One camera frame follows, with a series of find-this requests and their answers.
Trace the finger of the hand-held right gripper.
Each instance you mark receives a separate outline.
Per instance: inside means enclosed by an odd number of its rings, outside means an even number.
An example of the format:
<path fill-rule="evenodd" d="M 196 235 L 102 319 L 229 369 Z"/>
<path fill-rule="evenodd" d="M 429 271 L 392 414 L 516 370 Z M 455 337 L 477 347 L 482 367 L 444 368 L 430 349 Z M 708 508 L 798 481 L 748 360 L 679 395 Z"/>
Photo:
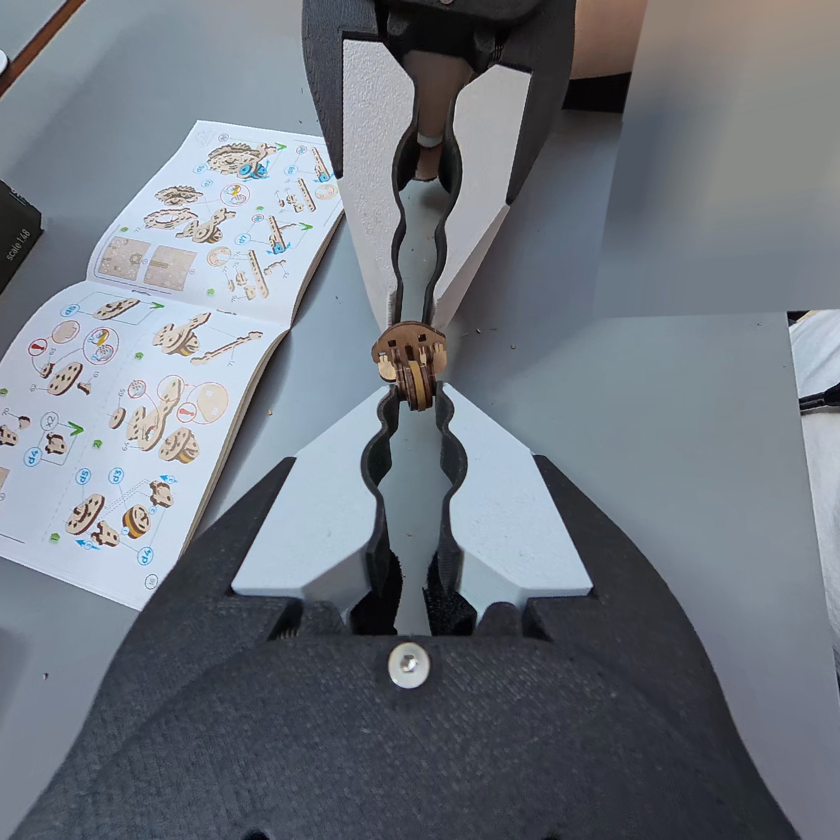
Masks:
<path fill-rule="evenodd" d="M 414 126 L 415 87 L 380 41 L 343 41 L 343 173 L 340 194 L 364 286 L 381 329 L 399 319 L 393 255 L 404 223 L 395 159 Z"/>
<path fill-rule="evenodd" d="M 445 329 L 453 318 L 508 215 L 508 187 L 530 80 L 528 72 L 495 65 L 455 100 L 453 203 L 438 230 L 441 265 L 424 314 L 434 329 Z"/>

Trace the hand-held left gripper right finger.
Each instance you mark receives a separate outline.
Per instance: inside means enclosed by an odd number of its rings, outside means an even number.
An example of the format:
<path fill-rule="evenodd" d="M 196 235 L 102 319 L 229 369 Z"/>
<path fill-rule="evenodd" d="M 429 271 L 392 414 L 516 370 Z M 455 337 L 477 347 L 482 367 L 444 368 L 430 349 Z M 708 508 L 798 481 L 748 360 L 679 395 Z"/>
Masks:
<path fill-rule="evenodd" d="M 451 384 L 437 391 L 444 499 L 438 568 L 483 616 L 507 602 L 588 595 L 592 580 L 531 450 Z"/>

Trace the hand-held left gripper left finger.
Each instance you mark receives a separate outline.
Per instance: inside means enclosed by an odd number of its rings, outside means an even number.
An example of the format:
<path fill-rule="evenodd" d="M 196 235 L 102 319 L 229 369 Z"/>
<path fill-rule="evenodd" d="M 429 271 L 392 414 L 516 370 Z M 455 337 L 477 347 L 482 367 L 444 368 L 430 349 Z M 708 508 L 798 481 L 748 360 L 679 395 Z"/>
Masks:
<path fill-rule="evenodd" d="M 379 484 L 399 404 L 396 388 L 382 387 L 298 451 L 236 593 L 328 601 L 342 613 L 383 593 L 392 553 Z"/>

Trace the small wooden model assembly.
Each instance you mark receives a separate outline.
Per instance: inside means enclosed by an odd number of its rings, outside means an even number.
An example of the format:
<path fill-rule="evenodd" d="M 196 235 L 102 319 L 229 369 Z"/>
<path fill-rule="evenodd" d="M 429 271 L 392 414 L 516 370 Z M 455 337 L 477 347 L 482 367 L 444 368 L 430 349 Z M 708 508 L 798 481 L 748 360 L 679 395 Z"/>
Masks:
<path fill-rule="evenodd" d="M 447 366 L 447 340 L 422 322 L 399 322 L 373 344 L 371 356 L 384 382 L 395 385 L 412 411 L 434 402 L 436 379 Z"/>

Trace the person's right forearm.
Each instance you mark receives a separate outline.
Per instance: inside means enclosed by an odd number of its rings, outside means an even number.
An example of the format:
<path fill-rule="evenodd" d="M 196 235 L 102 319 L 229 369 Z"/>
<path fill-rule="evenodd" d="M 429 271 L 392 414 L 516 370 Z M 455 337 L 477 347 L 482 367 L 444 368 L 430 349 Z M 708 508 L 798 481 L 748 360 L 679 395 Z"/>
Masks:
<path fill-rule="evenodd" d="M 570 78 L 631 72 L 647 1 L 577 1 Z"/>

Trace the person's right hand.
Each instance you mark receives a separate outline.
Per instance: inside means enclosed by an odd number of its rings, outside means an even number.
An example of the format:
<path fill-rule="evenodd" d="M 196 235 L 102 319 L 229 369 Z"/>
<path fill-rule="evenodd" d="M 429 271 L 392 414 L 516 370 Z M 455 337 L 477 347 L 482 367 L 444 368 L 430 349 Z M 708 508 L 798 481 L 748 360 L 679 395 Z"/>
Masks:
<path fill-rule="evenodd" d="M 449 111 L 473 70 L 460 57 L 417 49 L 406 54 L 403 66 L 414 79 L 417 94 L 417 141 L 421 151 L 414 177 L 431 182 L 438 177 Z"/>

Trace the illustrated assembly instruction booklet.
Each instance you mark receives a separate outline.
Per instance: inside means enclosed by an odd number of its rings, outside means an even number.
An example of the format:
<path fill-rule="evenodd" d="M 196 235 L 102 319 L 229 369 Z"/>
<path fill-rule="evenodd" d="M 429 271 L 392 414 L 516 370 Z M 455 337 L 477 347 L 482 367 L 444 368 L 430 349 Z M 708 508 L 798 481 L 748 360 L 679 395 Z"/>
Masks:
<path fill-rule="evenodd" d="M 342 213 L 323 138 L 194 125 L 3 357 L 3 557 L 147 603 Z"/>

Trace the person's white garment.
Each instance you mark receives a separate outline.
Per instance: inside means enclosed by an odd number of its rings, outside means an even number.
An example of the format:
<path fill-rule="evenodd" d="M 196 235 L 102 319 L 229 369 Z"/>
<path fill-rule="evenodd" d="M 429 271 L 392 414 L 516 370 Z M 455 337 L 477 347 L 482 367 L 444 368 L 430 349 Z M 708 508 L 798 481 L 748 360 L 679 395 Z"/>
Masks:
<path fill-rule="evenodd" d="M 838 388 L 839 310 L 810 311 L 789 327 L 789 333 L 835 669 L 839 669 L 838 397 L 830 406 L 804 409 L 807 400 Z"/>

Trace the black cardboard box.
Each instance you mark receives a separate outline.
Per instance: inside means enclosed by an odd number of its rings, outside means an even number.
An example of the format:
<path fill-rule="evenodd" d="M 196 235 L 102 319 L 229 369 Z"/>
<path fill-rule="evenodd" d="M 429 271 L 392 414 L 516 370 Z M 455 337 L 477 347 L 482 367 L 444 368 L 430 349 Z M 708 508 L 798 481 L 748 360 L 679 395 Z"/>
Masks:
<path fill-rule="evenodd" d="M 4 291 L 43 233 L 40 211 L 1 182 L 1 278 Z"/>

